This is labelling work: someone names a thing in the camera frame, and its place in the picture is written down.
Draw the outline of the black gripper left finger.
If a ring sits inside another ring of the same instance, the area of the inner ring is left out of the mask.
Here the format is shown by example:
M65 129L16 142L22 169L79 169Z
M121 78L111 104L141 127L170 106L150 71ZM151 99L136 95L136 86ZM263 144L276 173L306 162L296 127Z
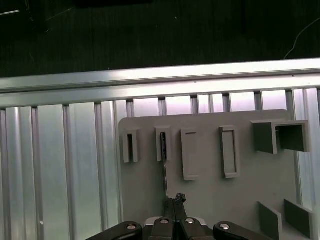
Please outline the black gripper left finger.
M174 200L167 198L163 203L164 216L151 217L141 225L134 221L124 221L90 240L173 240L175 238Z

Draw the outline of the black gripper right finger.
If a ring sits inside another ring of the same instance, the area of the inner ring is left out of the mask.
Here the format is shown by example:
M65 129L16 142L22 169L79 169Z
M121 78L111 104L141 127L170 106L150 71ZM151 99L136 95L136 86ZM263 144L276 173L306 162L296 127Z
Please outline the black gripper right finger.
M216 223L213 228L187 216L184 203L186 196L177 193L175 196L175 220L179 237L185 240L269 240L270 238L229 221Z

